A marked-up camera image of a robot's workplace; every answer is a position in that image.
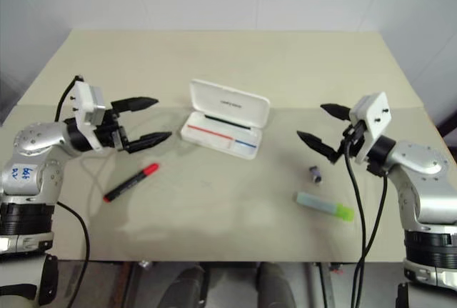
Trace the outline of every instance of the beige table surface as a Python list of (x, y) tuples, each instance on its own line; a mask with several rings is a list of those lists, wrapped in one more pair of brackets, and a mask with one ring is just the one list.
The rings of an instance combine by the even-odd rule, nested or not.
[[(130, 137), (174, 132), (153, 149), (88, 152), (67, 164), (60, 200), (87, 222), (92, 259), (356, 261), (358, 219), (344, 222), (292, 201), (294, 192), (306, 190), (356, 208), (343, 161), (329, 164), (296, 136), (297, 129), (309, 131), (338, 146), (346, 123), (317, 109), (321, 102), (354, 105), (363, 94), (385, 90), (393, 107), (386, 135), (447, 152), (378, 34), (77, 31), (0, 128), (0, 167), (20, 128), (53, 119), (55, 102), (74, 74), (101, 86), (107, 101), (138, 94), (161, 100), (121, 117)], [(188, 81), (194, 77), (270, 98), (271, 115), (254, 160), (180, 140), (176, 132), (191, 112)], [(71, 116), (68, 107), (64, 116)], [(102, 202), (104, 193), (151, 162), (161, 164), (156, 174), (112, 203)], [(309, 179), (312, 165), (321, 168), (319, 186)], [(381, 179), (362, 166), (355, 173), (371, 229)], [(456, 167), (449, 179), (457, 187)], [(78, 222), (59, 207), (53, 229), (51, 253), (84, 256)], [(404, 254), (390, 185), (368, 260), (400, 261)]]

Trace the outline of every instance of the red marker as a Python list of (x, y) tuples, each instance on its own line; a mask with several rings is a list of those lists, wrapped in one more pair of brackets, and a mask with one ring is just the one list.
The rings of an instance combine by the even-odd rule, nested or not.
[(140, 171), (138, 174), (130, 177), (124, 183), (118, 185), (116, 188), (111, 190), (108, 194), (103, 196), (103, 200), (105, 202), (111, 202), (112, 200), (117, 198), (117, 196), (119, 196), (120, 194), (129, 190), (130, 188), (134, 187), (135, 185), (137, 185), (139, 182), (141, 182), (143, 179), (145, 179), (150, 174), (153, 174), (158, 169), (159, 169), (159, 165), (157, 163), (149, 165), (148, 167), (146, 167), (142, 171)]

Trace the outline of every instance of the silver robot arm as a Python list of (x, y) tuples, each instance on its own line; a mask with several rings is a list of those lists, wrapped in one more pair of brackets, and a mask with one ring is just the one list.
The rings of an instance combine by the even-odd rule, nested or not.
[[(370, 173), (388, 175), (398, 192), (401, 223), (405, 230), (405, 275), (413, 283), (443, 288), (441, 291), (426, 290), (425, 295), (419, 295), (419, 301), (423, 304), (426, 297), (431, 298), (431, 302), (435, 302), (436, 297), (447, 297), (449, 292), (445, 289), (455, 294), (457, 191), (447, 180), (449, 161), (430, 147), (397, 142), (382, 135), (391, 120), (385, 93), (365, 96), (352, 109), (338, 104), (323, 104), (321, 107), (330, 115), (351, 122), (343, 133), (339, 149), (335, 151), (309, 133), (298, 131), (299, 137), (332, 163), (340, 158), (344, 147), (350, 143), (350, 156), (356, 159), (356, 163), (367, 162)], [(407, 285), (399, 286), (399, 297), (408, 296), (407, 289), (406, 293), (403, 292), (404, 287)], [(416, 296), (424, 292), (414, 285), (412, 291)], [(455, 295), (451, 301), (450, 307), (454, 307)], [(441, 303), (442, 307), (447, 307), (444, 301)]]
[(137, 97), (112, 102), (105, 109), (101, 92), (75, 77), (75, 118), (32, 124), (14, 140), (12, 158), (0, 182), (0, 306), (36, 307), (56, 295), (57, 258), (52, 248), (52, 214), (61, 193), (68, 160), (92, 149), (115, 147), (128, 153), (166, 140), (156, 132), (129, 141), (117, 118), (123, 111), (145, 109), (158, 101)]

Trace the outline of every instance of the white tile wall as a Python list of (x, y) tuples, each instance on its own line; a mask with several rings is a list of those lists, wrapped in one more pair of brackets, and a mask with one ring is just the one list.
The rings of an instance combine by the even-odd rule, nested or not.
[(20, 95), (70, 28), (379, 30), (439, 122), (457, 109), (457, 69), (452, 62), (457, 50), (454, 39), (450, 41), (457, 32), (456, 2), (0, 0), (1, 78), (14, 83)]

